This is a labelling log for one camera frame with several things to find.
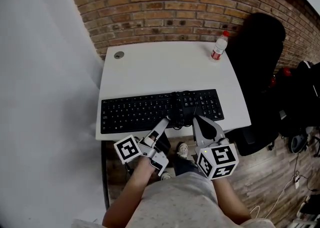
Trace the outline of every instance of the white desk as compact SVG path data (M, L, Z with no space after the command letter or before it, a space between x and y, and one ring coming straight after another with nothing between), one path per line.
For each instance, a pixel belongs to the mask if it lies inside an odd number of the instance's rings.
M224 131L251 125L238 79L226 53L213 62L212 42L149 42L109 47L101 79L96 118L97 140L120 140L130 134L143 137L147 131L101 134L101 100L177 91L216 89L224 119ZM116 52L124 57L115 59ZM191 136L192 126L168 128L168 138Z

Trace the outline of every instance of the black keyboard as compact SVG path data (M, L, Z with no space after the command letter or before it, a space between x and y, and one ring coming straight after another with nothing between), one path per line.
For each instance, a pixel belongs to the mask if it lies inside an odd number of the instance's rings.
M169 117L168 128L192 125L194 114L224 119L215 89L141 95L101 102L101 134L149 131Z

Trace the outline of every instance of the white sneaker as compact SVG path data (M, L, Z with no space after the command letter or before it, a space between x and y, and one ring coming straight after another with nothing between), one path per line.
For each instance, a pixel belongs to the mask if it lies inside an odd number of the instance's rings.
M178 149L176 154L186 159L188 157L188 145L185 142L180 142L178 144Z
M160 178L161 180L171 179L171 175L167 171L164 171Z

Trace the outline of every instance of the gray t-shirt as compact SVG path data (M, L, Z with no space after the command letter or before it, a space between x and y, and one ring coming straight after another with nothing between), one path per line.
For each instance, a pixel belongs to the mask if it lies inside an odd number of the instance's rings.
M101 228L75 220L72 228ZM212 181L193 172L149 185L127 228L275 228L270 220L237 225L218 206Z

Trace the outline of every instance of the white cable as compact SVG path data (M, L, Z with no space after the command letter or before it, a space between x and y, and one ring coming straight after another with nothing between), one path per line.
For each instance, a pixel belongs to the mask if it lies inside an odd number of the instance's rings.
M284 193L287 185L288 185L289 183L291 183L291 181L292 181L294 178L295 178L295 177L293 176L293 177L290 179L290 181L284 186L284 188L283 188L282 192L280 193L278 199L276 200L275 204L274 204L273 207L271 208L270 212L265 216L265 218L267 218L267 217L270 215L270 213L272 212L272 210L274 210L274 208L275 208L275 206L277 205L277 203L278 203L281 195Z
M251 211L250 211L250 214L256 209L256 208L258 208L258 213L256 213L256 216L255 216L255 219L258 217L258 215L259 215L259 212L260 212L260 206L259 205L257 205L257 206L255 206Z

